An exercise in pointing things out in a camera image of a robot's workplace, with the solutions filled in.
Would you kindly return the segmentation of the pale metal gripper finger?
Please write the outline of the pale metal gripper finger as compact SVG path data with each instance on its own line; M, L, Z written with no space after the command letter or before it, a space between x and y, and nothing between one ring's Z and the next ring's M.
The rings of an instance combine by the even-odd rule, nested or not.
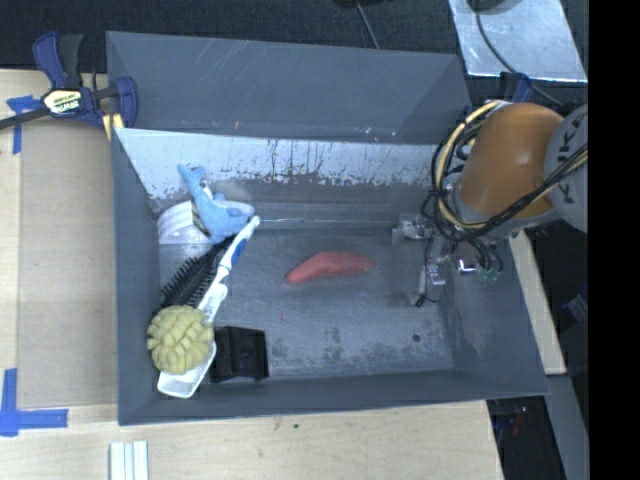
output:
M425 264L419 269L413 305L422 308L426 303L437 304L446 287L442 269L436 264Z
M421 241L433 236L433 225L421 214L401 213L391 231L391 243L399 245L405 240Z

